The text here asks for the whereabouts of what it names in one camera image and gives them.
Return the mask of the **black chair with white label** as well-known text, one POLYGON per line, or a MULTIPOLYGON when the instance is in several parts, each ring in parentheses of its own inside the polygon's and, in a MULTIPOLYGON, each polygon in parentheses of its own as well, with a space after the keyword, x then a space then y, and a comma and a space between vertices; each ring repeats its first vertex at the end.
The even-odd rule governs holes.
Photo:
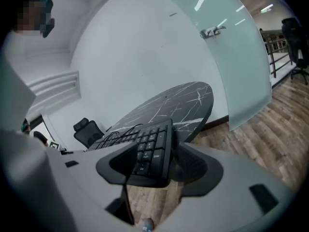
POLYGON ((303 76, 305 85, 307 86, 307 76, 309 77, 309 72, 305 70, 309 66, 307 37, 295 18, 286 18, 281 22, 281 30, 288 44, 290 61, 296 64, 291 70, 291 79, 293 79, 295 75, 300 74, 303 76))

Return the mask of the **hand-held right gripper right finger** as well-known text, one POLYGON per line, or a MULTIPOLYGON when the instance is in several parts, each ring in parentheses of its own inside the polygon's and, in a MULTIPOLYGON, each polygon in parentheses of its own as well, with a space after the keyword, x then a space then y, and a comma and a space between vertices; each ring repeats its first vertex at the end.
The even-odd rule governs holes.
POLYGON ((175 211, 159 232, 266 232, 295 192, 245 157, 180 143, 184 187, 175 211))

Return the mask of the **round black marble table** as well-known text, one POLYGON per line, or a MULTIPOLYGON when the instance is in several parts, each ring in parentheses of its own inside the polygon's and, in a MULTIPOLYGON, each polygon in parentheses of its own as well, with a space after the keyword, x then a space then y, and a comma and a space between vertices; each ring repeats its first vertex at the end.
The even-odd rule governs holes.
POLYGON ((172 87, 145 101, 114 124, 107 134, 123 134, 130 128, 156 123, 167 118, 173 122, 173 144, 191 142, 211 115, 214 95, 209 84, 189 82, 172 87))

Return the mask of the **black mesh office chair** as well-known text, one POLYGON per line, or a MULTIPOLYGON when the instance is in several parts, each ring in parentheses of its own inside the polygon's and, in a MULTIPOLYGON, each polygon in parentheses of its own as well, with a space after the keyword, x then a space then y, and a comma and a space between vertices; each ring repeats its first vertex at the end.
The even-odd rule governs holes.
POLYGON ((89 121, 83 118, 73 126, 75 131, 73 137, 84 145, 87 149, 98 139, 104 136, 104 133, 98 128, 95 121, 89 121))

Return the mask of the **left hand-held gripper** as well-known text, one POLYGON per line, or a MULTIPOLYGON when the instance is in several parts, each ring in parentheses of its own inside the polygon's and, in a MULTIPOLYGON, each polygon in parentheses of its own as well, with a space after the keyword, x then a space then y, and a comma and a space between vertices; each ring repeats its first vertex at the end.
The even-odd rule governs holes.
POLYGON ((73 154, 73 151, 68 151, 61 144, 51 141, 49 147, 55 148, 60 154, 73 154))

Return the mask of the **person's blue shoe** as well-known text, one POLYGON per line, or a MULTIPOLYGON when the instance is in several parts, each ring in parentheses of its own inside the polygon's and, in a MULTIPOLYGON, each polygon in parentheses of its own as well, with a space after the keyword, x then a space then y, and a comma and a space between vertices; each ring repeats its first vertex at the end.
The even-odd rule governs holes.
POLYGON ((154 222, 151 218, 145 218, 141 223, 141 232, 153 232, 155 229, 154 222))

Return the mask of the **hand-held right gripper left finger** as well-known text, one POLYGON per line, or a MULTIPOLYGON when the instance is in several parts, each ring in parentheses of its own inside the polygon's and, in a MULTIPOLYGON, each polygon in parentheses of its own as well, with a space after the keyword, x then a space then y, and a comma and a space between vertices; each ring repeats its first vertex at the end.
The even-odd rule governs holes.
POLYGON ((9 188, 50 232, 135 232, 126 182, 137 145, 61 155, 38 140, 0 130, 0 166, 9 188))

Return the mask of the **frosted glass door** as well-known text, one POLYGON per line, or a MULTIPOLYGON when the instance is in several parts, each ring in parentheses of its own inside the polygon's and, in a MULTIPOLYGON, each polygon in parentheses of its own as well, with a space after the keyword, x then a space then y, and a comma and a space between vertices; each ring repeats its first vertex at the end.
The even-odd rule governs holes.
POLYGON ((234 130, 271 101, 270 68, 262 36, 240 0, 171 0, 198 32, 226 26, 203 39, 218 67, 225 90, 229 128, 234 130))

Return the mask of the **black metal railing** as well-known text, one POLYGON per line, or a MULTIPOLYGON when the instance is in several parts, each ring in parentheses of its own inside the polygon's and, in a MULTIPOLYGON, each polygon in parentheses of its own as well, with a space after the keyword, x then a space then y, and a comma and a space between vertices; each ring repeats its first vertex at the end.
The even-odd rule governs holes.
POLYGON ((270 74, 274 79, 280 79, 280 75, 289 72, 295 63, 290 57, 290 47, 281 30, 261 30, 267 57, 269 61, 270 74))

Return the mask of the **black keyboard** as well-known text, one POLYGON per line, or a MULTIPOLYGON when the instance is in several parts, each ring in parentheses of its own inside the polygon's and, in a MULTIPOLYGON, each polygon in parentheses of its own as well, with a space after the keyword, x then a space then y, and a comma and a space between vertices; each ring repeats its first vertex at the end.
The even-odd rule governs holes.
POLYGON ((88 151, 122 143, 137 144, 136 164, 127 184, 149 188, 161 188, 168 184, 172 148, 170 118, 148 125, 138 124, 126 132, 112 132, 106 139, 94 142, 88 151))

